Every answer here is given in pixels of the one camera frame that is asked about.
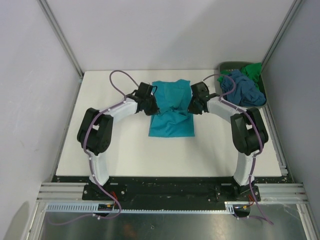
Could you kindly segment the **teal t-shirt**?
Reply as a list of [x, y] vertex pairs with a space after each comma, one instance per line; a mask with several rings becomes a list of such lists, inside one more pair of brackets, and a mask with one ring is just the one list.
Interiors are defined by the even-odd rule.
[[188, 112], [192, 92], [190, 81], [179, 79], [174, 82], [152, 83], [159, 113], [150, 119], [149, 137], [184, 138], [194, 137], [194, 118]]

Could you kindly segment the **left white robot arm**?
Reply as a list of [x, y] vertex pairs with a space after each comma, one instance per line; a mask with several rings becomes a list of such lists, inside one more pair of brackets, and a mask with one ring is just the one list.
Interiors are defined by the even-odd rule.
[[77, 141], [88, 155], [90, 180], [96, 185], [93, 194], [100, 200], [110, 196], [111, 188], [105, 184], [109, 180], [106, 152], [111, 145], [113, 126], [121, 120], [141, 111], [147, 116], [156, 115], [160, 109], [156, 102], [156, 86], [140, 83], [137, 90], [104, 110], [88, 108], [77, 133]]

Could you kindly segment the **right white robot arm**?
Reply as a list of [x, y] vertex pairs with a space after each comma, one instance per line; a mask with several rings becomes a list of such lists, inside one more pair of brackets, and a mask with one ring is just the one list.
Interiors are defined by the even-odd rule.
[[193, 84], [191, 93], [187, 109], [189, 113], [210, 113], [230, 123], [232, 142], [238, 151], [236, 170], [233, 174], [235, 185], [230, 188], [230, 194], [235, 200], [242, 201], [249, 194], [247, 186], [254, 180], [255, 159], [269, 141], [261, 112], [256, 107], [236, 106], [218, 94], [210, 93], [204, 82]]

